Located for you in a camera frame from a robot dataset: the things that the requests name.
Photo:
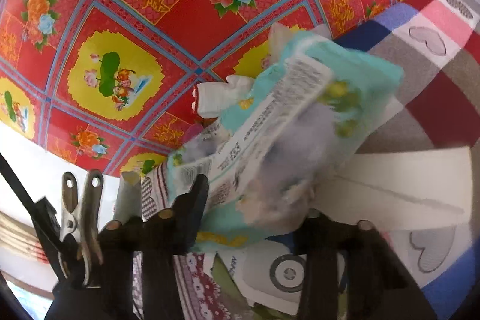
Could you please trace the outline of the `plaid patchwork blanket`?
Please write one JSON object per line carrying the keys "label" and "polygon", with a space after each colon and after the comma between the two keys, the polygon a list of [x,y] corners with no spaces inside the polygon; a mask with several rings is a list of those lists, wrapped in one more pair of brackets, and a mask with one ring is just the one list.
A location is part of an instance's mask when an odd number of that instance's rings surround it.
{"label": "plaid patchwork blanket", "polygon": [[[467,146],[479,168],[479,0],[404,0],[337,43],[404,71],[363,152]],[[478,199],[468,223],[388,238],[439,319],[450,319],[479,286]]]}

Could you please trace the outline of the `checkered red bed sheet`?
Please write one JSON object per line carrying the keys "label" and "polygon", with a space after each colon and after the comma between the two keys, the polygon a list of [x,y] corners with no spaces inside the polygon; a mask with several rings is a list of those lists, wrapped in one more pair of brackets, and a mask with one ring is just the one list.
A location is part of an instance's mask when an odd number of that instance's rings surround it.
{"label": "checkered red bed sheet", "polygon": [[[170,206],[165,164],[155,167],[142,180],[142,216],[151,218]],[[241,319],[233,299],[203,270],[202,253],[175,255],[172,267],[175,275],[173,292],[181,303],[184,319]]]}

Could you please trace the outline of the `teal snack wrapper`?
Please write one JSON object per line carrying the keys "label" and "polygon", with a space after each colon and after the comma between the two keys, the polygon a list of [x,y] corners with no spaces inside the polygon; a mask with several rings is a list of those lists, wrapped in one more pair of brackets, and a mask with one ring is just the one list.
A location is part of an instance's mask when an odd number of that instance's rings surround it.
{"label": "teal snack wrapper", "polygon": [[193,248],[216,252],[288,234],[314,185],[332,176],[377,127],[402,67],[313,32],[296,32],[250,92],[168,156],[168,198],[208,178]]}

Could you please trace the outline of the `white paper strip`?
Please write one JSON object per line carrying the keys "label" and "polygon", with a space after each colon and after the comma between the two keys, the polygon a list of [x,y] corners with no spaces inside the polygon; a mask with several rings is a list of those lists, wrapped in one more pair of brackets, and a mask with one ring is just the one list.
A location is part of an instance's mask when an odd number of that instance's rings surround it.
{"label": "white paper strip", "polygon": [[316,188],[312,207],[350,225],[368,220],[381,232],[468,223],[472,213],[470,148],[356,154]]}

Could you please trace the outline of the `metal spring clip right wrist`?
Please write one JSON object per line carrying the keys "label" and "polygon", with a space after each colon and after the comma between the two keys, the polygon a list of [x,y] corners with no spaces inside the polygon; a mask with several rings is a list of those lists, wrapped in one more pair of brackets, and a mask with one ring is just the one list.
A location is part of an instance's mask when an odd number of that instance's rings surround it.
{"label": "metal spring clip right wrist", "polygon": [[58,262],[64,277],[76,288],[97,288],[103,253],[98,240],[98,212],[103,193],[103,174],[94,169],[85,178],[83,193],[67,171],[62,178],[62,210]]}

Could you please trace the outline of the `white circle printed wrapper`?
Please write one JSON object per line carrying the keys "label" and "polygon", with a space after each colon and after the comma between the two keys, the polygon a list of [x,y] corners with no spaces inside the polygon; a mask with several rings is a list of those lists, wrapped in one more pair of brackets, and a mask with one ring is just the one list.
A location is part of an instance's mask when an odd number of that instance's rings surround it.
{"label": "white circle printed wrapper", "polygon": [[306,268],[305,255],[275,241],[207,253],[203,260],[206,274],[241,304],[287,319],[298,312]]}

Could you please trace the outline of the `red floral wall covering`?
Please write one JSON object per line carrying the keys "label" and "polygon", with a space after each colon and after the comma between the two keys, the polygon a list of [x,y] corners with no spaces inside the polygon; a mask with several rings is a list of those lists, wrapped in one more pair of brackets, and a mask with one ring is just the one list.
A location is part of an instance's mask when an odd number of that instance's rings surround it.
{"label": "red floral wall covering", "polygon": [[148,171],[199,121],[195,85],[267,67],[274,23],[338,37],[399,1],[1,0],[1,131]]}

